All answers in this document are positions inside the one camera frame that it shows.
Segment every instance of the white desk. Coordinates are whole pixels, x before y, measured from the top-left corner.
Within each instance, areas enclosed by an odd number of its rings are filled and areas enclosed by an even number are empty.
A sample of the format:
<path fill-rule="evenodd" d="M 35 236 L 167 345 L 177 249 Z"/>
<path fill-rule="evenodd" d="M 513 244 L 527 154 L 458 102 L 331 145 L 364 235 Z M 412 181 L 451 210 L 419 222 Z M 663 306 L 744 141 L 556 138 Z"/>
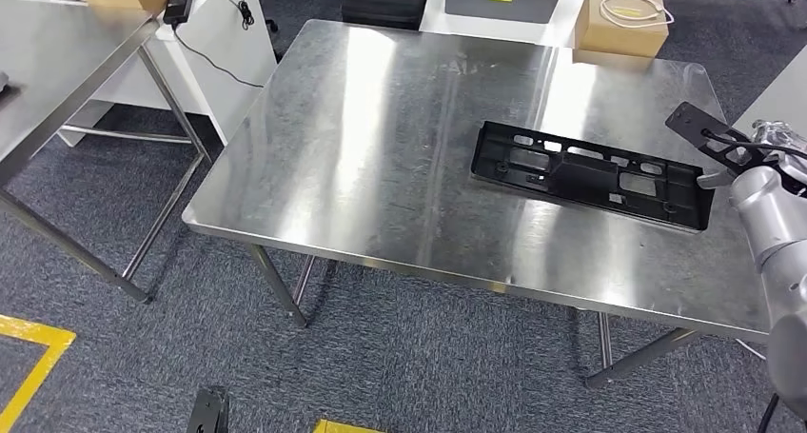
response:
<path fill-rule="evenodd" d="M 445 0 L 428 0 L 421 31 L 572 48 L 575 41 L 575 22 L 582 2 L 583 0 L 559 0 L 548 24 L 533 24 L 446 14 Z"/>
<path fill-rule="evenodd" d="M 244 31 L 241 15 L 227 0 L 193 0 L 190 20 L 179 31 L 186 43 L 209 56 L 219 66 L 253 83 L 264 83 L 277 67 L 258 0 L 246 0 L 256 15 L 255 25 Z M 75 3 L 42 0 L 42 3 Z M 166 81 L 185 112 L 204 114 L 226 143 L 244 120 L 259 89 L 233 81 L 214 69 L 202 57 L 185 49 L 169 26 L 162 26 L 148 40 L 146 48 L 163 71 Z M 146 70 L 133 55 L 92 96 L 69 124 L 94 125 L 114 103 L 169 109 Z M 61 130 L 71 146 L 83 134 Z"/>

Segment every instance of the yellow floor tape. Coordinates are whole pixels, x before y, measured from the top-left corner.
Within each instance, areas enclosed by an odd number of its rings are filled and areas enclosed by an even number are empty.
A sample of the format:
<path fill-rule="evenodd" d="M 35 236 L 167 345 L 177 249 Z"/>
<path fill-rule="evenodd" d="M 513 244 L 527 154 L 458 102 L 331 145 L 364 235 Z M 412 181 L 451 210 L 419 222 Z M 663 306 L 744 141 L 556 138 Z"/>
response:
<path fill-rule="evenodd" d="M 312 433 L 382 433 L 381 431 L 368 430 L 367 428 L 360 428 L 358 426 L 345 425 L 344 423 L 335 423 L 321 419 L 317 422 Z"/>
<path fill-rule="evenodd" d="M 53 326 L 0 315 L 0 335 L 42 344 L 47 347 L 45 353 L 42 354 L 42 358 L 39 359 L 39 362 L 36 363 L 28 377 L 20 385 L 20 388 L 11 397 L 9 404 L 6 405 L 3 412 L 0 412 L 0 432 L 5 433 L 11 430 L 11 426 L 20 417 L 33 394 L 36 393 L 36 390 L 47 378 L 53 366 L 62 357 L 62 353 L 73 342 L 75 333 Z"/>

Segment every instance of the stainless steel table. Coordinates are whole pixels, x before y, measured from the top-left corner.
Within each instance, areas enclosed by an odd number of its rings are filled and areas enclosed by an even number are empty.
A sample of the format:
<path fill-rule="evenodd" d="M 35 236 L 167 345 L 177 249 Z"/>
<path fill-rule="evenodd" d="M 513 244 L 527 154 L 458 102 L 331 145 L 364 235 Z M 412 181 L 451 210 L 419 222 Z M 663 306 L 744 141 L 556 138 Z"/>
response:
<path fill-rule="evenodd" d="M 664 126 L 684 100 L 723 119 L 697 64 L 309 21 L 183 219 L 246 243 L 301 324 L 301 288 L 260 246 L 678 327 L 613 363 L 601 314 L 597 386 L 698 332 L 764 341 L 728 192 L 700 234 L 527 199 L 470 176 L 477 133 L 492 120 L 717 171 Z"/>
<path fill-rule="evenodd" d="M 145 42 L 157 27 L 155 20 L 139 10 L 91 10 L 45 2 L 0 0 L 0 68 L 10 77 L 10 84 L 0 93 L 0 186 L 19 172 L 134 53 L 145 63 L 187 137 L 121 134 L 97 129 L 92 133 L 188 143 L 197 149 L 198 154 L 190 168 L 121 274 L 0 189 L 0 208 L 52 239 L 106 281 L 140 302 L 147 301 L 149 296 L 132 284 L 131 278 L 176 206 L 194 170 L 203 160 L 210 160 L 145 47 Z"/>

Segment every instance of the black object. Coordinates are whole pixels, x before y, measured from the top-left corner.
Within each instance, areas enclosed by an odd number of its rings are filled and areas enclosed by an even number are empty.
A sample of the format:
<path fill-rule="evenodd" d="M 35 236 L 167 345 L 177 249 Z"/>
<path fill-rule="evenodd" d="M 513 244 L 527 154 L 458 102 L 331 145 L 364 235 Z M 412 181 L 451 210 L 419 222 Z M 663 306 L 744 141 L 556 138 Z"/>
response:
<path fill-rule="evenodd" d="M 774 396 L 771 397 L 771 401 L 768 402 L 768 407 L 765 408 L 765 413 L 762 415 L 762 421 L 759 422 L 757 433 L 765 433 L 768 431 L 768 424 L 771 422 L 771 418 L 774 417 L 777 404 L 779 404 L 779 395 L 775 393 Z"/>
<path fill-rule="evenodd" d="M 200 388 L 187 422 L 187 433 L 227 433 L 229 396 L 220 386 Z"/>
<path fill-rule="evenodd" d="M 190 16 L 190 4 L 191 0 L 167 0 L 163 22 L 176 30 L 176 26 L 187 22 Z"/>
<path fill-rule="evenodd" d="M 724 164 L 736 174 L 740 174 L 746 169 L 765 165 L 765 156 L 758 149 L 746 149 L 747 152 L 743 155 L 737 151 L 737 147 L 729 146 L 727 143 L 724 143 L 720 150 L 716 149 L 720 146 L 715 146 L 715 143 L 709 144 L 709 140 L 714 137 L 707 136 L 707 134 L 720 135 L 723 138 L 745 143 L 751 140 L 742 132 L 730 128 L 689 102 L 681 103 L 664 124 L 692 146 L 698 148 L 700 152 Z"/>
<path fill-rule="evenodd" d="M 529 192 L 704 230 L 713 190 L 701 167 L 485 121 L 471 172 Z"/>
<path fill-rule="evenodd" d="M 342 20 L 353 24 L 419 30 L 426 0 L 343 0 Z"/>

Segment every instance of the rectangular cutout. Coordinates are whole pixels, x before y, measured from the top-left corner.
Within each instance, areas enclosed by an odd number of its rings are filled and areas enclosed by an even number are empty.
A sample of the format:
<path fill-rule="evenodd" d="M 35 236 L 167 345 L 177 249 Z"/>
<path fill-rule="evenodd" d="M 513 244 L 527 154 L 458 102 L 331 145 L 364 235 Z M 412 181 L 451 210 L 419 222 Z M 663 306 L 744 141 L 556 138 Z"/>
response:
<path fill-rule="evenodd" d="M 656 181 L 638 174 L 620 173 L 620 188 L 642 195 L 656 196 Z"/>
<path fill-rule="evenodd" d="M 543 148 L 546 150 L 551 150 L 552 152 L 561 152 L 561 148 L 563 145 L 561 143 L 555 143 L 554 141 L 544 141 Z"/>
<path fill-rule="evenodd" d="M 534 150 L 513 148 L 510 150 L 510 163 L 547 171 L 549 169 L 549 156 Z"/>
<path fill-rule="evenodd" d="M 640 168 L 645 173 L 650 174 L 661 174 L 661 167 L 656 164 L 651 164 L 649 162 L 642 162 Z"/>
<path fill-rule="evenodd" d="M 617 165 L 619 165 L 620 167 L 623 167 L 623 168 L 628 166 L 628 159 L 625 159 L 623 157 L 619 157 L 619 156 L 616 156 L 616 155 L 611 156 L 611 162 L 613 162 L 613 163 L 615 163 L 615 164 L 617 164 Z"/>
<path fill-rule="evenodd" d="M 592 159 L 602 159 L 602 154 L 599 152 L 595 152 L 593 150 L 578 148 L 577 146 L 572 146 L 571 148 L 567 149 L 566 152 L 571 152 L 573 154 L 584 155 L 586 157 L 591 157 Z"/>
<path fill-rule="evenodd" d="M 516 136 L 514 136 L 513 141 L 515 141 L 516 143 L 518 143 L 520 145 L 525 145 L 525 146 L 532 146 L 533 143 L 535 143 L 532 140 L 532 138 L 530 138 L 529 136 L 524 136 L 524 135 L 516 135 Z"/>

